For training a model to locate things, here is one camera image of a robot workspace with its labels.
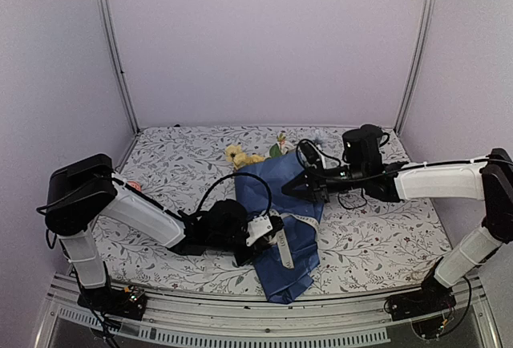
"orange object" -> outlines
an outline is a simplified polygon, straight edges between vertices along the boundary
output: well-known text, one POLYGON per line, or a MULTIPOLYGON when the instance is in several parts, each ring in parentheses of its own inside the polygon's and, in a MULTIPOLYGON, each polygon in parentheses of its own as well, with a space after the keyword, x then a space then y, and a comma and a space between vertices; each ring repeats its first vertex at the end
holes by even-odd
POLYGON ((141 185, 139 185, 138 182, 135 182, 135 181, 128 181, 127 184, 129 184, 130 186, 132 186, 135 190, 139 191, 139 192, 142 192, 143 189, 141 188, 141 185))

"yellow flower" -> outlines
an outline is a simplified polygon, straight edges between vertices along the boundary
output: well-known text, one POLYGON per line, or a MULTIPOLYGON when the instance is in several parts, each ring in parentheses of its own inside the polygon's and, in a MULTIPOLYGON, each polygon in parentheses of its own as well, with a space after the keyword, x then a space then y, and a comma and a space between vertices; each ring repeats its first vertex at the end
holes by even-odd
POLYGON ((251 157, 249 157, 249 159, 251 160, 252 164, 258 164, 259 162, 265 161, 265 158, 259 154, 253 154, 251 157))
POLYGON ((233 157, 233 165, 235 166, 235 169, 240 169, 243 166, 249 165, 246 153, 239 153, 233 157))
POLYGON ((237 154, 241 154, 241 153, 242 153, 242 147, 240 145, 237 145, 237 146, 230 145, 224 151, 224 154, 226 154, 226 160, 228 162, 234 162, 235 156, 237 154))

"garment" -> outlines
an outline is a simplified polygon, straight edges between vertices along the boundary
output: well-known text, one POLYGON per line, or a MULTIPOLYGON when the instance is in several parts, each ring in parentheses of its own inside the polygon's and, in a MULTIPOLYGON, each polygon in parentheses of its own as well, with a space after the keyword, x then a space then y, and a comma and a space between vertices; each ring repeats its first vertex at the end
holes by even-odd
MULTIPOLYGON (((285 183, 303 171, 294 153, 249 165, 240 171, 256 174, 269 184, 273 194, 272 209, 280 214, 292 213, 299 218, 309 217, 317 224, 321 220, 323 203, 313 204, 281 192, 281 187, 285 183)), ((245 176, 237 177, 235 192, 237 201, 252 217, 265 210, 268 203, 267 192, 258 180, 245 176)), ((255 259, 253 265, 267 300, 289 304, 312 284, 313 280, 309 274, 319 265, 319 256, 316 229, 312 225, 294 216, 285 216, 283 222, 294 268, 288 269, 283 265, 277 245, 265 250, 255 259)))

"blue fabric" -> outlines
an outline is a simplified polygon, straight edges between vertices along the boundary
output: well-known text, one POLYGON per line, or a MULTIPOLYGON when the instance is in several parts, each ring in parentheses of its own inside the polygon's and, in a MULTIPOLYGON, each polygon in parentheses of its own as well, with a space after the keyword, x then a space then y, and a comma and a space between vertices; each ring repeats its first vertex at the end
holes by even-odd
MULTIPOLYGON (((306 200, 286 196, 281 187, 303 171, 296 155, 272 158, 240 170, 256 174, 269 184, 273 193, 273 209, 279 213, 293 213, 321 220, 324 204, 312 204, 306 200)), ((260 214, 267 207, 267 192, 259 181, 250 177, 235 179, 236 199, 252 215, 260 214)), ((270 302, 289 304, 312 284, 310 272, 319 265, 315 230, 291 216, 284 220, 285 235, 294 261, 294 269, 281 263, 277 245, 265 250, 254 262, 256 274, 270 302)))

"green leaf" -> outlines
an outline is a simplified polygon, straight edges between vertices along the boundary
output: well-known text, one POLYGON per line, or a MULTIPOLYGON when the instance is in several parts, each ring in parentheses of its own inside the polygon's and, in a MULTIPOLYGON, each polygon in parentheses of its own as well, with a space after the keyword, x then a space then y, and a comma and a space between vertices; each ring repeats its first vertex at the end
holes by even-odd
POLYGON ((281 150, 280 150, 280 147, 278 146, 278 144, 274 144, 269 149, 269 155, 271 156, 271 158, 277 158, 277 157, 283 156, 283 154, 281 154, 281 150))

